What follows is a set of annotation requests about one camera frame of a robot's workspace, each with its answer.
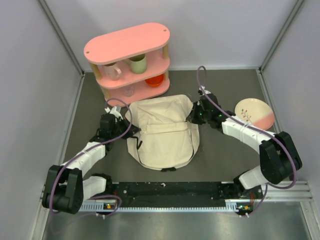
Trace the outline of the cream canvas backpack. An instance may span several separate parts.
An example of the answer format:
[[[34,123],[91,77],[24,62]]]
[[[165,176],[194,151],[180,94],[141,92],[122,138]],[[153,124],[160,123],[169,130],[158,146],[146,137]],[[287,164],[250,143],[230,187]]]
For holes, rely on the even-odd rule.
[[[198,125],[187,121],[192,108],[183,94],[131,103],[125,117],[140,131],[127,139],[128,153],[152,170],[188,165],[200,145]]]

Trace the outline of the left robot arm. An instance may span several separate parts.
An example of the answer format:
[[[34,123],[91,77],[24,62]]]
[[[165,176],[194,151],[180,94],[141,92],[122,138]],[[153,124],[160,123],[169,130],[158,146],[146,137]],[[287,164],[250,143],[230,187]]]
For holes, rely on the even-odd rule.
[[[114,141],[133,138],[140,130],[125,117],[103,114],[99,128],[84,149],[71,160],[49,168],[42,206],[56,212],[76,214],[86,200],[95,197],[110,198],[114,187],[109,175],[95,173],[88,179],[83,177],[107,155]]]

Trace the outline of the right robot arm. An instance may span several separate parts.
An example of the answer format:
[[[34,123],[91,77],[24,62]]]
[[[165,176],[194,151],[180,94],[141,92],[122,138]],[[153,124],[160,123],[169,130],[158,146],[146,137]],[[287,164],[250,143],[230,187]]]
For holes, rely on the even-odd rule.
[[[259,154],[259,165],[234,178],[233,192],[245,198],[253,188],[271,184],[276,187],[288,177],[297,179],[303,163],[289,133],[265,131],[243,121],[231,111],[224,111],[212,93],[201,95],[193,103],[187,121],[209,124],[212,129],[233,137]]]

